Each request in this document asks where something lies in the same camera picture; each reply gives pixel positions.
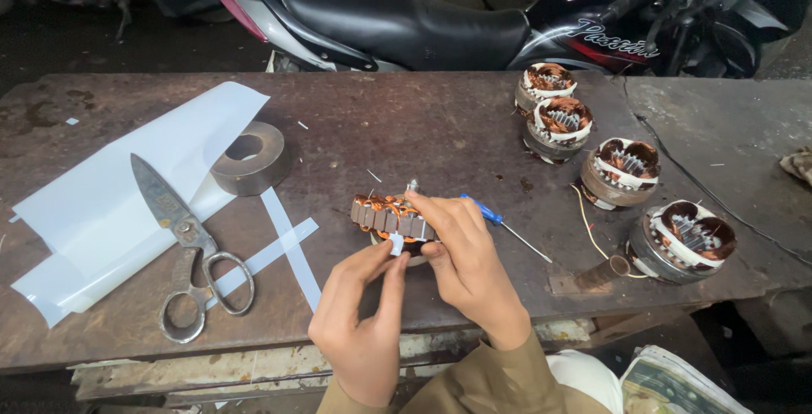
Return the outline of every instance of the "black seat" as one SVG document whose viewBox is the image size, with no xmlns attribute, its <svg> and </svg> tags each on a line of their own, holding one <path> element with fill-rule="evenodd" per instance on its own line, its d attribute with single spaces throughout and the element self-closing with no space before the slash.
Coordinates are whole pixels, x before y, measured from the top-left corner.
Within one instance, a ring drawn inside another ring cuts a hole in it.
<svg viewBox="0 0 812 414">
<path fill-rule="evenodd" d="M 530 35 L 522 11 L 442 0 L 282 0 L 313 31 L 413 70 L 504 69 Z"/>
</svg>

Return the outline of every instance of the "scissors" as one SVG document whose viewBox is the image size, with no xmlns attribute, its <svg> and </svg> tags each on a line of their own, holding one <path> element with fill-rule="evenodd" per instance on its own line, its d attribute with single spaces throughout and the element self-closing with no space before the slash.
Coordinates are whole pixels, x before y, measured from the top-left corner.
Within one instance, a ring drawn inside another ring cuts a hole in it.
<svg viewBox="0 0 812 414">
<path fill-rule="evenodd" d="M 218 303 L 227 313 L 231 315 L 246 314 L 254 299 L 254 283 L 249 267 L 236 255 L 221 252 L 217 248 L 217 243 L 206 232 L 203 224 L 195 217 L 183 199 L 144 159 L 136 154 L 130 154 L 130 162 L 132 163 L 132 173 L 136 177 L 136 183 L 141 195 L 144 196 L 144 201 L 147 202 L 149 211 L 152 211 L 161 228 L 172 230 L 178 243 L 187 248 L 180 260 L 176 262 L 175 269 L 172 270 L 173 291 L 167 297 L 167 301 L 163 303 L 158 318 L 158 324 L 161 326 L 164 336 L 181 344 L 198 337 L 206 322 L 206 301 L 212 296 L 217 298 Z M 206 276 L 208 287 L 196 287 L 192 284 L 192 266 L 201 249 L 203 250 L 203 274 Z M 240 309 L 235 309 L 226 301 L 211 275 L 212 265 L 220 260 L 231 260 L 245 272 L 251 294 L 248 302 Z M 190 326 L 176 326 L 167 314 L 169 302 L 178 295 L 191 296 L 198 306 L 195 321 Z"/>
</svg>

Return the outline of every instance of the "tail light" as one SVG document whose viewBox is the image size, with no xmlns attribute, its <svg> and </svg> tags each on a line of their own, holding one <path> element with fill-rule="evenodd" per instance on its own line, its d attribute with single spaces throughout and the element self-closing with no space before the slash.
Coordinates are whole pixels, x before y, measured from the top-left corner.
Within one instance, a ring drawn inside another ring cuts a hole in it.
<svg viewBox="0 0 812 414">
<path fill-rule="evenodd" d="M 234 15 L 237 21 L 243 25 L 246 29 L 251 32 L 251 34 L 257 37 L 260 41 L 264 41 L 267 43 L 268 37 L 262 33 L 262 30 L 254 23 L 251 17 L 245 12 L 243 7 L 239 6 L 237 0 L 220 0 L 223 5 L 226 6 L 226 9 Z"/>
</svg>

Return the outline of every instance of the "screwdriver shaft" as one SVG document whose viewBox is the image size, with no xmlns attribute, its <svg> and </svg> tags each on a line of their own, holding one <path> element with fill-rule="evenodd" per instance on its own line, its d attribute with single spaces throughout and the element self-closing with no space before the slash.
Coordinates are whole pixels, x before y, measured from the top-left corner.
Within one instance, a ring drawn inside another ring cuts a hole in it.
<svg viewBox="0 0 812 414">
<path fill-rule="evenodd" d="M 531 245 L 530 243 L 528 243 L 528 242 L 524 241 L 524 239 L 523 239 L 521 236 L 519 236 L 519 233 L 514 232 L 514 231 L 513 231 L 513 229 L 511 229 L 510 227 L 508 227 L 507 225 L 505 225 L 505 223 L 504 223 L 504 222 L 502 222 L 502 227 L 506 228 L 506 229 L 507 229 L 507 231 L 509 231 L 510 233 L 513 233 L 513 235 L 514 235 L 514 236 L 516 236 L 516 238 L 520 239 L 520 240 L 522 241 L 522 243 L 526 244 L 526 245 L 527 245 L 527 247 L 529 247 L 530 249 L 533 249 L 533 251 L 535 251 L 535 252 L 536 252 L 536 254 L 541 255 L 541 256 L 544 258 L 544 260 L 546 260 L 546 261 L 548 261 L 548 262 L 550 262 L 550 263 L 553 263 L 553 261 L 552 261 L 552 260 L 550 260 L 550 257 L 547 257 L 546 255 L 542 254 L 542 253 L 541 253 L 541 252 L 540 252 L 538 249 L 536 249 L 535 247 L 533 247 L 533 245 Z"/>
</svg>

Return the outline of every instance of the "screwdriver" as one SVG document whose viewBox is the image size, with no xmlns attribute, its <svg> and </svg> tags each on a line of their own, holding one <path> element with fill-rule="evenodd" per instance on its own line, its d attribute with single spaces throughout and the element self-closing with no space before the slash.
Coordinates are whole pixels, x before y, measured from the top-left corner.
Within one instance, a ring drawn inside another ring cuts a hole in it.
<svg viewBox="0 0 812 414">
<path fill-rule="evenodd" d="M 553 263 L 553 261 L 552 261 L 552 260 L 550 260 L 550 257 L 547 257 L 546 255 L 542 254 L 542 253 L 541 253 L 541 252 L 540 252 L 538 249 L 536 249 L 535 247 L 533 247 L 533 245 L 531 245 L 530 243 L 528 243 L 528 242 L 524 241 L 524 239 L 523 239 L 521 236 L 519 236 L 519 233 L 514 232 L 514 231 L 513 231 L 513 229 L 511 229 L 510 227 L 508 227 L 507 225 L 505 225 L 505 223 L 504 223 L 504 222 L 502 222 L 502 219 L 503 219 L 503 217 L 502 217 L 502 216 L 500 216 L 499 214 L 496 214 L 495 212 L 491 211 L 491 210 L 490 210 L 488 207 L 486 207 L 484 204 L 482 204 L 482 203 L 480 203 L 480 202 L 476 201 L 476 199 L 474 199 L 474 198 L 473 198 L 471 195 L 468 195 L 468 194 L 460 194 L 460 197 L 465 198 L 465 199 L 471 199 L 471 200 L 473 200 L 473 202 L 474 202 L 474 203 L 476 203 L 476 204 L 477 204 L 477 206 L 479 207 L 479 211 L 480 211 L 480 212 L 482 212 L 482 217 L 484 217 L 484 218 L 485 218 L 485 219 L 487 219 L 488 221 L 491 221 L 491 223 L 492 223 L 493 225 L 502 225 L 502 227 L 504 227 L 505 229 L 507 229 L 507 231 L 509 231 L 510 233 L 513 233 L 513 235 L 514 235 L 514 236 L 516 236 L 516 238 L 520 239 L 520 240 L 522 241 L 522 243 L 526 244 L 526 245 L 527 245 L 527 247 L 529 247 L 530 249 L 533 249 L 533 251 L 535 251 L 535 252 L 536 252 L 536 254 L 541 255 L 541 256 L 544 258 L 544 260 L 546 260 L 546 261 L 548 261 L 548 262 L 550 262 L 550 263 Z"/>
</svg>

